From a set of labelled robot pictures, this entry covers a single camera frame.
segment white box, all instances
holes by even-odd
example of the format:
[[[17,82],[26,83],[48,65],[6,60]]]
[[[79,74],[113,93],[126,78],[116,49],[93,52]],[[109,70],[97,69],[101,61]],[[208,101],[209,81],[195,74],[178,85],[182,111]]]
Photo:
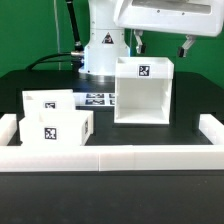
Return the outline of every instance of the white box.
[[[22,94],[25,117],[38,116],[45,109],[76,109],[72,90],[23,91]]]
[[[224,145],[224,125],[211,114],[200,115],[199,129],[213,145]]]
[[[24,145],[85,145],[93,133],[93,111],[45,110],[38,119],[19,122],[20,140]]]
[[[0,146],[7,146],[17,131],[16,114],[5,114],[0,119]]]
[[[173,70],[168,58],[118,58],[115,123],[169,124]]]

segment cable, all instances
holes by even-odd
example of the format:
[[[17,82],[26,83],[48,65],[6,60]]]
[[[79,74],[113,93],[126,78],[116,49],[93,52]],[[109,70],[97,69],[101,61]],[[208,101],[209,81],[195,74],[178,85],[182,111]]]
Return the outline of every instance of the cable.
[[[65,52],[65,53],[57,53],[57,54],[51,54],[45,57],[42,57],[40,59],[38,59],[37,61],[35,61],[34,63],[28,65],[26,67],[26,70],[31,71],[33,67],[35,67],[37,64],[40,64],[41,62],[47,60],[47,59],[51,59],[51,58],[57,58],[57,57],[64,57],[64,56],[71,56],[70,52]]]
[[[56,34],[57,34],[57,47],[58,53],[61,52],[61,45],[60,45],[60,29],[58,23],[58,7],[57,7],[57,0],[54,0],[54,19],[55,19],[55,26],[56,26]]]
[[[84,48],[82,46],[80,36],[79,36],[78,25],[77,25],[76,16],[75,16],[75,10],[73,7],[73,0],[66,0],[66,3],[67,3],[68,12],[70,15],[71,25],[72,25],[72,32],[73,32],[73,37],[74,37],[74,42],[75,42],[75,50],[83,51]]]
[[[80,60],[74,60],[74,59],[70,59],[70,60],[51,60],[51,61],[39,61],[38,63],[32,64],[32,66],[29,67],[29,71],[32,71],[32,69],[38,65],[38,64],[46,64],[46,63],[61,63],[61,62],[74,62],[74,61],[80,61]]]

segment printed label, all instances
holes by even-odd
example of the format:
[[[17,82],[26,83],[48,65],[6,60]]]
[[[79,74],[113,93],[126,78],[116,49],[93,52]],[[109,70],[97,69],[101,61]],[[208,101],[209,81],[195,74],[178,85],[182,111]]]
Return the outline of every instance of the printed label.
[[[97,99],[103,99],[104,98],[104,94],[103,93],[87,93],[86,94],[86,98],[97,98]]]
[[[110,98],[115,98],[115,94],[114,94],[114,93],[110,93],[110,94],[109,94],[109,97],[110,97]]]
[[[86,105],[105,105],[105,100],[86,100]]]
[[[114,44],[114,41],[110,35],[110,33],[108,32],[106,37],[103,39],[103,44]]]
[[[44,108],[56,109],[56,102],[45,102]]]
[[[57,140],[56,128],[44,128],[44,136],[47,140]]]
[[[150,65],[140,65],[138,69],[139,77],[149,77],[150,76]]]
[[[110,105],[114,106],[115,105],[115,100],[110,100]]]

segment marker sticker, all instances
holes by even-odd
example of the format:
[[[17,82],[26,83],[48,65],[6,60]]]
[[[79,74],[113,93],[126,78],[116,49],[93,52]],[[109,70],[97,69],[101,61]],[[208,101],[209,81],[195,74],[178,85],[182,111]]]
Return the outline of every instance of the marker sticker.
[[[110,33],[108,32],[106,37],[103,39],[103,44],[114,44],[114,41],[110,35]]]
[[[98,100],[98,99],[88,99],[86,100],[86,105],[105,105],[105,100]]]
[[[56,102],[44,102],[44,108],[56,109]]]
[[[93,99],[93,98],[103,99],[104,94],[103,93],[87,93],[86,98],[89,98],[89,99]]]
[[[139,65],[138,76],[150,77],[150,65]]]
[[[57,128],[44,128],[44,138],[46,140],[57,140]]]

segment white panel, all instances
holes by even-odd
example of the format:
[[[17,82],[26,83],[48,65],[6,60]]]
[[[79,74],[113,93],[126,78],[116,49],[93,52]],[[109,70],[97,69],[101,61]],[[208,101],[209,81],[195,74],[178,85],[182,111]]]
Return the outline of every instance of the white panel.
[[[16,130],[16,114],[5,114],[0,120],[0,146],[8,145]]]

